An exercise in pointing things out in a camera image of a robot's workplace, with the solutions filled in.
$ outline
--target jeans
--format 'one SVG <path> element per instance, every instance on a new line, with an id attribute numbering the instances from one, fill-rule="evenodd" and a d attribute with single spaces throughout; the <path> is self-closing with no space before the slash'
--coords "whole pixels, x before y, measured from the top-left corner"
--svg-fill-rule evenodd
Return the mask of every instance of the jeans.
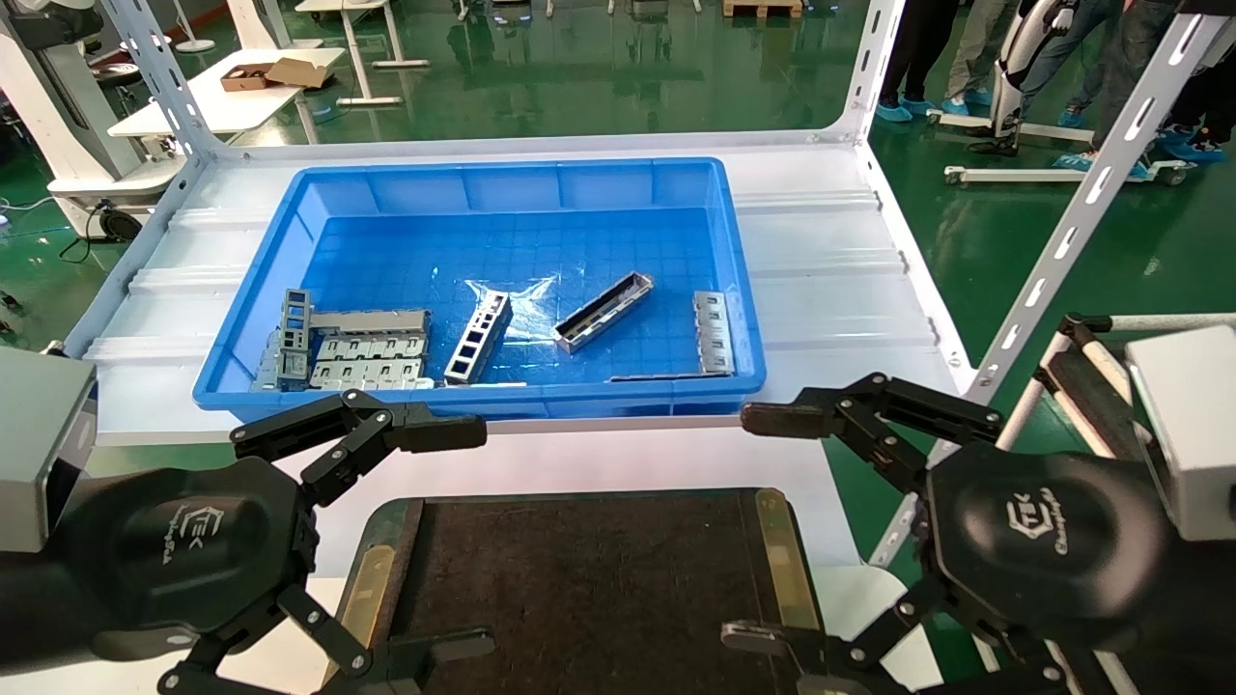
<path id="1" fill-rule="evenodd" d="M 979 87 L 988 87 L 991 68 L 1000 57 L 1005 33 L 1020 0 L 974 0 L 970 16 L 962 30 L 957 56 L 948 70 L 948 89 L 944 96 L 965 94 Z"/>
<path id="2" fill-rule="evenodd" d="M 1057 36 L 1047 41 L 1047 46 L 1035 58 L 1035 64 L 1026 75 L 1026 82 L 1021 85 L 1021 113 L 1030 111 L 1030 104 L 1035 96 L 1047 87 L 1047 82 L 1059 72 L 1060 66 L 1069 59 L 1069 56 L 1090 32 L 1106 25 L 1104 28 L 1103 51 L 1099 62 L 1085 72 L 1080 89 L 1069 99 L 1069 108 L 1082 111 L 1094 101 L 1103 88 L 1104 61 L 1112 41 L 1120 36 L 1120 14 L 1124 0 L 1080 0 L 1073 11 L 1073 27 L 1064 36 Z"/>
<path id="3" fill-rule="evenodd" d="M 1146 66 L 1149 64 L 1174 17 L 1174 2 L 1153 0 L 1137 0 L 1121 15 L 1120 36 L 1107 47 L 1104 56 L 1107 64 L 1103 79 L 1106 95 L 1099 110 L 1099 125 L 1090 140 L 1095 150 L 1103 147 L 1103 142 L 1111 134 L 1120 111 L 1132 95 L 1137 80 L 1146 72 Z"/>
<path id="4" fill-rule="evenodd" d="M 889 69 L 884 73 L 883 101 L 890 105 L 897 101 L 902 78 L 906 80 L 906 99 L 923 100 L 923 80 L 948 46 L 957 7 L 957 0 L 906 0 Z"/>

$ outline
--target logo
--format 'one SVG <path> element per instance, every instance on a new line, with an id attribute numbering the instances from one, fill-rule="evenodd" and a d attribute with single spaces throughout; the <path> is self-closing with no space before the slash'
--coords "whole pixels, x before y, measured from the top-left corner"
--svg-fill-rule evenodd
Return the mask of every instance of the logo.
<path id="1" fill-rule="evenodd" d="M 1056 493 L 1048 487 L 1041 487 L 1038 493 L 1042 497 L 1039 502 L 1035 502 L 1033 495 L 1014 493 L 1012 502 L 1005 505 L 1005 508 L 1009 511 L 1009 528 L 1031 540 L 1037 540 L 1054 531 L 1056 544 L 1053 548 L 1056 554 L 1068 555 L 1069 534 L 1065 528 L 1060 501 L 1056 498 Z"/>
<path id="2" fill-rule="evenodd" d="M 1009 510 L 1009 528 L 1031 540 L 1054 528 L 1052 527 L 1052 517 L 1048 516 L 1047 505 L 1031 502 L 1030 495 L 1015 493 L 1012 497 L 1014 501 L 1005 505 Z"/>
<path id="3" fill-rule="evenodd" d="M 189 505 L 180 505 L 172 519 L 167 523 L 167 533 L 163 535 L 163 564 L 172 561 L 176 552 L 177 539 L 189 538 L 189 549 L 205 547 L 204 539 L 219 533 L 219 524 L 224 521 L 224 511 L 214 507 L 201 507 L 189 513 L 184 513 Z"/>

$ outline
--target black mat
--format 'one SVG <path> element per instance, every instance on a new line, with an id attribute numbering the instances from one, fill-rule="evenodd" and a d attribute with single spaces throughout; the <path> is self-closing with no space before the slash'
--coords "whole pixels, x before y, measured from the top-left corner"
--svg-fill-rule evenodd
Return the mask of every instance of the black mat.
<path id="1" fill-rule="evenodd" d="M 391 633 L 493 628 L 430 694 L 792 694 L 787 660 L 719 641 L 777 621 L 754 495 L 426 503 Z"/>

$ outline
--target robotic hand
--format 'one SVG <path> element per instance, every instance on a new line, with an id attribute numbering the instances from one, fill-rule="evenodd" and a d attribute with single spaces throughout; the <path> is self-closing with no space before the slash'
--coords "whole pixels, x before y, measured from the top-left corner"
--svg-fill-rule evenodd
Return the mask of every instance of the robotic hand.
<path id="1" fill-rule="evenodd" d="M 1068 693 L 1062 648 L 1227 659 L 1236 607 L 1215 578 L 1236 573 L 1236 544 L 1188 543 L 1138 461 L 1011 454 L 994 446 L 1000 413 L 873 373 L 789 404 L 748 403 L 743 428 L 766 437 L 837 437 L 904 493 L 923 578 L 853 641 L 737 621 L 729 647 L 795 660 L 805 685 L 904 695 L 880 659 L 943 611 L 1012 665 L 932 688 L 933 695 Z M 960 445 L 934 467 L 889 422 Z"/>
<path id="2" fill-rule="evenodd" d="M 334 439 L 299 484 L 272 465 Z M 215 670 L 284 617 L 339 665 L 321 690 L 330 695 L 417 694 L 434 663 L 492 650 L 483 627 L 367 649 L 305 591 L 315 506 L 337 500 L 396 449 L 481 446 L 485 420 L 347 391 L 242 425 L 231 441 L 237 460 L 225 469 L 79 480 L 41 550 L 0 553 L 0 674 L 147 659 L 193 644 L 159 693 L 272 695 Z"/>

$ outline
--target box lid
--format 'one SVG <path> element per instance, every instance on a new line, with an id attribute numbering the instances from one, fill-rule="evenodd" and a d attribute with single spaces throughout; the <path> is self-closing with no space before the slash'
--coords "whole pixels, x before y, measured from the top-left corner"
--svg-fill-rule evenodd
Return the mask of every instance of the box lid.
<path id="1" fill-rule="evenodd" d="M 324 66 L 314 66 L 309 61 L 279 58 L 266 73 L 266 79 L 299 87 L 321 87 L 326 82 L 326 68 Z"/>

